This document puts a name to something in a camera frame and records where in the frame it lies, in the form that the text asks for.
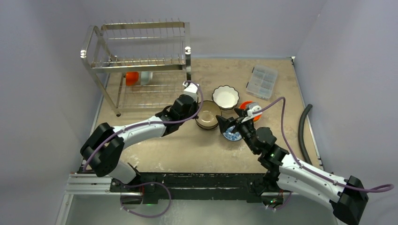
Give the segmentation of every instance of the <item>cable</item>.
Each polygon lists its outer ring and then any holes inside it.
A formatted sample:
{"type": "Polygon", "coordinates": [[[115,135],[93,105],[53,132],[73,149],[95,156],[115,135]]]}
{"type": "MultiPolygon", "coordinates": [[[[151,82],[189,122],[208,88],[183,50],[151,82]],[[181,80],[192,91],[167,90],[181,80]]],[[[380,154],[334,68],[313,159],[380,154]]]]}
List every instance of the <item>cable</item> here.
{"type": "MultiPolygon", "coordinates": [[[[190,119],[195,118],[195,117],[198,115],[198,113],[199,113],[200,110],[202,109],[203,102],[204,102],[204,101],[203,101],[203,92],[202,92],[202,89],[200,89],[199,85],[198,85],[197,83],[193,82],[193,81],[185,81],[185,82],[186,82],[186,83],[192,83],[192,84],[194,84],[194,85],[198,88],[198,90],[199,90],[201,101],[200,101],[199,109],[196,111],[196,113],[194,113],[192,116],[190,116],[190,117],[188,117],[188,118],[186,118],[186,119],[183,119],[183,120],[178,120],[178,121],[152,121],[151,124],[177,124],[177,123],[184,123],[184,122],[186,122],[186,121],[188,121],[188,120],[190,120],[190,119]]],[[[84,171],[84,172],[87,172],[87,166],[88,166],[89,163],[91,162],[92,158],[98,153],[98,151],[99,151],[106,143],[108,143],[110,140],[112,140],[115,136],[121,134],[122,132],[128,131],[128,130],[133,129],[133,128],[137,128],[137,127],[140,127],[140,126],[144,126],[144,125],[148,125],[148,122],[142,122],[142,123],[132,124],[132,125],[126,127],[124,130],[119,130],[119,131],[113,133],[112,135],[110,135],[107,139],[105,139],[105,140],[94,150],[94,152],[90,155],[90,157],[88,157],[88,159],[86,160],[86,163],[85,163],[84,166],[83,166],[83,171],[84,171]]]]}
{"type": "Polygon", "coordinates": [[[289,203],[289,201],[290,201],[290,198],[291,198],[291,194],[292,194],[292,193],[293,193],[293,192],[290,192],[290,193],[289,193],[289,196],[287,196],[286,201],[284,201],[283,204],[282,204],[280,207],[274,208],[274,209],[275,209],[275,210],[281,210],[281,209],[285,208],[286,205],[287,205],[287,203],[289,203]]]}
{"type": "Polygon", "coordinates": [[[303,155],[304,161],[306,163],[312,165],[310,156],[308,155],[306,144],[304,143],[304,123],[305,123],[306,117],[311,109],[312,109],[312,105],[308,104],[300,116],[300,121],[298,122],[298,145],[300,147],[301,154],[303,155]]]}
{"type": "Polygon", "coordinates": [[[304,168],[304,169],[307,170],[308,172],[310,172],[310,173],[312,173],[312,174],[314,174],[314,175],[316,175],[316,176],[318,176],[318,177],[320,177],[320,178],[322,178],[322,179],[324,179],[324,180],[327,180],[327,181],[329,181],[329,182],[331,182],[331,183],[333,183],[333,184],[336,184],[336,185],[338,185],[338,186],[341,186],[341,187],[344,187],[344,188],[348,188],[348,189],[351,189],[351,190],[354,190],[354,191],[362,191],[362,192],[365,192],[365,193],[380,193],[380,192],[390,191],[390,190],[392,190],[392,189],[394,188],[394,185],[393,185],[393,184],[383,184],[383,185],[380,185],[380,186],[377,186],[377,187],[374,187],[374,188],[371,188],[371,189],[364,189],[364,188],[352,187],[352,186],[349,186],[349,185],[346,185],[346,184],[342,184],[342,183],[336,182],[336,181],[330,179],[329,177],[326,177],[326,176],[324,176],[324,175],[322,175],[322,174],[320,174],[320,173],[318,173],[318,172],[316,172],[316,171],[313,171],[313,170],[311,170],[311,169],[305,167],[303,164],[301,164],[301,162],[299,161],[299,159],[298,159],[298,158],[296,157],[296,155],[294,154],[294,151],[293,151],[293,149],[291,148],[289,142],[287,141],[286,136],[285,136],[285,132],[284,132],[284,130],[283,130],[283,116],[284,116],[285,105],[286,105],[286,99],[285,99],[285,97],[279,97],[277,100],[275,100],[273,103],[269,104],[267,107],[265,107],[265,108],[259,110],[258,112],[253,112],[253,114],[255,114],[255,113],[260,113],[260,112],[263,112],[263,111],[269,109],[271,106],[275,105],[275,104],[276,104],[277,102],[279,102],[280,100],[283,100],[282,113],[281,113],[281,131],[282,131],[282,137],[283,137],[283,139],[284,139],[284,141],[285,141],[287,147],[289,148],[290,153],[291,153],[291,155],[292,155],[293,158],[294,158],[294,161],[296,161],[296,163],[297,163],[300,167],[304,168]]]}
{"type": "Polygon", "coordinates": [[[168,189],[164,184],[162,184],[162,183],[159,183],[159,182],[147,182],[147,183],[142,183],[142,184],[138,184],[138,185],[125,185],[125,184],[123,184],[123,183],[121,183],[121,184],[123,185],[123,187],[126,187],[126,188],[137,188],[137,187],[143,187],[143,186],[148,185],[148,184],[157,184],[157,185],[162,186],[162,187],[167,191],[167,194],[168,194],[168,204],[167,204],[167,207],[166,207],[165,210],[163,210],[161,213],[156,214],[156,215],[144,215],[144,214],[140,214],[140,213],[131,211],[130,209],[127,209],[127,208],[123,205],[122,196],[120,196],[120,205],[121,205],[122,209],[125,210],[125,211],[128,212],[128,213],[134,214],[134,215],[139,216],[139,217],[144,217],[144,218],[156,218],[156,217],[160,217],[161,215],[165,214],[165,213],[167,212],[167,210],[169,210],[169,208],[170,208],[170,206],[171,206],[171,193],[170,193],[169,189],[168,189]]]}
{"type": "MultiPolygon", "coordinates": [[[[203,92],[202,92],[202,89],[200,89],[199,85],[198,85],[197,83],[193,82],[193,81],[185,81],[185,82],[186,82],[186,83],[192,83],[192,84],[194,84],[194,85],[198,88],[198,91],[199,91],[199,93],[200,93],[200,99],[201,99],[201,102],[200,102],[200,105],[199,105],[199,109],[198,109],[192,116],[190,116],[190,117],[188,117],[188,118],[186,118],[186,119],[183,119],[183,120],[179,120],[179,121],[152,121],[151,124],[177,124],[177,123],[184,123],[184,122],[186,122],[186,121],[188,121],[188,120],[191,120],[191,119],[195,118],[195,117],[198,115],[198,113],[200,112],[200,110],[202,109],[202,106],[203,106],[203,92]]],[[[108,143],[110,140],[112,140],[115,136],[117,136],[118,134],[122,133],[123,131],[128,131],[128,130],[130,130],[130,129],[137,128],[137,127],[144,126],[144,125],[148,125],[148,122],[142,122],[142,123],[137,123],[137,124],[130,125],[130,126],[126,127],[124,130],[119,130],[119,131],[113,133],[112,135],[110,135],[107,139],[105,139],[105,140],[94,150],[94,152],[93,152],[93,153],[90,155],[90,157],[86,160],[86,163],[85,163],[84,166],[83,166],[83,171],[84,171],[84,172],[87,172],[87,166],[89,165],[89,163],[91,162],[91,160],[92,160],[92,158],[95,156],[95,154],[97,154],[98,151],[99,151],[106,143],[108,143]]],[[[131,188],[137,188],[137,187],[141,187],[141,186],[144,186],[144,185],[147,185],[147,184],[157,184],[157,185],[162,186],[164,189],[166,189],[167,194],[168,194],[168,198],[169,198],[169,203],[168,203],[166,209],[165,209],[163,212],[161,212],[161,213],[159,213],[159,214],[156,214],[156,215],[153,215],[153,216],[148,216],[148,215],[143,215],[143,214],[139,214],[139,213],[133,212],[133,211],[127,209],[127,208],[123,205],[122,200],[121,200],[121,201],[120,201],[120,204],[121,204],[121,206],[122,206],[122,209],[124,209],[126,212],[129,212],[129,213],[134,214],[134,215],[139,216],[139,217],[144,217],[144,218],[155,218],[155,217],[159,217],[159,216],[165,214],[165,213],[167,212],[167,210],[170,208],[170,205],[171,205],[171,193],[170,193],[169,189],[167,189],[167,187],[166,187],[164,184],[158,183],[158,182],[148,182],[148,183],[143,183],[143,184],[139,184],[139,185],[125,185],[125,184],[123,184],[122,182],[120,182],[120,183],[121,183],[123,186],[127,187],[127,188],[130,188],[130,187],[131,187],[131,188]]]]}

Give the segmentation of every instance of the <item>tan bowl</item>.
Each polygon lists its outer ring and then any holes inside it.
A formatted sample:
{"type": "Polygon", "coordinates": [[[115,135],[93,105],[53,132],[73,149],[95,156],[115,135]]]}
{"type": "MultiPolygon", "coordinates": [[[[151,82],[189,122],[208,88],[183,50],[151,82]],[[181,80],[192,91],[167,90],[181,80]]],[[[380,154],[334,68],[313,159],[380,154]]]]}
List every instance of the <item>tan bowl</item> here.
{"type": "Polygon", "coordinates": [[[216,115],[221,116],[221,109],[218,105],[213,101],[203,101],[196,123],[203,129],[212,129],[218,125],[216,115]]]}

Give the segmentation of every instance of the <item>black base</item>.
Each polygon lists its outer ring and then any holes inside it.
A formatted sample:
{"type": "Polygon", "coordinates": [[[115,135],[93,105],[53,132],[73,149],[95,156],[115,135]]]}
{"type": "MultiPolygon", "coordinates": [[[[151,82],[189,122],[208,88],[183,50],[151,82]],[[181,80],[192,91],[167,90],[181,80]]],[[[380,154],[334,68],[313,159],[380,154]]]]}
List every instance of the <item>black base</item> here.
{"type": "MultiPolygon", "coordinates": [[[[364,188],[362,182],[354,176],[350,176],[349,180],[345,181],[348,186],[364,188]]],[[[348,225],[358,225],[369,200],[367,194],[344,188],[339,196],[338,202],[330,201],[333,207],[333,215],[348,225]]]]}
{"type": "MultiPolygon", "coordinates": [[[[263,180],[263,173],[163,173],[141,172],[136,183],[156,181],[163,183],[172,199],[179,200],[246,200],[261,203],[269,197],[263,192],[279,192],[279,189],[263,187],[259,192],[256,184],[263,180]]],[[[110,192],[139,192],[139,188],[123,188],[116,180],[110,192]]],[[[145,186],[144,204],[156,204],[159,199],[168,199],[167,192],[159,185],[145,186]]]]}

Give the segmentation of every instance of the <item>clear plastic container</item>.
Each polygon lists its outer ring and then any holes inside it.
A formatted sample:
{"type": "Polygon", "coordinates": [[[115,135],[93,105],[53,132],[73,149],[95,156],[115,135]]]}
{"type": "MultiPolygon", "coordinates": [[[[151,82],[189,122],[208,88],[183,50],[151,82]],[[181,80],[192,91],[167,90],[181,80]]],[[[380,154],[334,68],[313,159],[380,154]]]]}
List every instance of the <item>clear plastic container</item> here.
{"type": "Polygon", "coordinates": [[[252,77],[246,85],[246,91],[256,97],[269,99],[272,95],[277,76],[277,70],[256,65],[253,68],[252,77]]]}

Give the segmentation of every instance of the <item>rack leg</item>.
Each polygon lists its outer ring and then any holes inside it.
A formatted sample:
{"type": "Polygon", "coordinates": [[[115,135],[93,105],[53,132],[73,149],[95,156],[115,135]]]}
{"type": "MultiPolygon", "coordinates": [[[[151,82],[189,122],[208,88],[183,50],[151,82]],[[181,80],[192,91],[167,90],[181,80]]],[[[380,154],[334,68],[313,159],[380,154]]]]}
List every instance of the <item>rack leg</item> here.
{"type": "Polygon", "coordinates": [[[111,54],[111,51],[109,50],[109,48],[106,44],[106,41],[104,40],[103,31],[100,31],[99,29],[94,29],[94,31],[95,31],[95,34],[97,35],[98,43],[101,43],[102,47],[104,48],[104,51],[109,55],[110,59],[112,59],[113,61],[116,61],[116,57],[111,54]]]}
{"type": "Polygon", "coordinates": [[[92,77],[92,79],[94,80],[95,84],[99,87],[99,90],[101,91],[101,93],[104,95],[105,100],[108,102],[109,106],[111,106],[112,111],[116,114],[116,116],[120,116],[121,113],[120,111],[117,109],[117,107],[115,106],[115,104],[113,103],[111,97],[109,96],[107,90],[105,89],[105,87],[102,85],[100,79],[98,78],[97,74],[95,74],[95,72],[89,70],[89,73],[92,77]]]}
{"type": "Polygon", "coordinates": [[[126,73],[122,73],[122,75],[120,76],[120,85],[119,85],[119,91],[117,92],[116,105],[119,105],[119,102],[120,102],[120,95],[122,94],[123,78],[125,78],[125,77],[126,77],[126,73]]]}
{"type": "Polygon", "coordinates": [[[188,22],[184,23],[185,32],[185,71],[186,79],[191,80],[191,27],[188,22]]]}
{"type": "Polygon", "coordinates": [[[98,53],[100,52],[100,48],[101,48],[101,43],[99,41],[97,41],[97,45],[95,46],[94,57],[92,59],[93,63],[97,62],[98,53]]]}

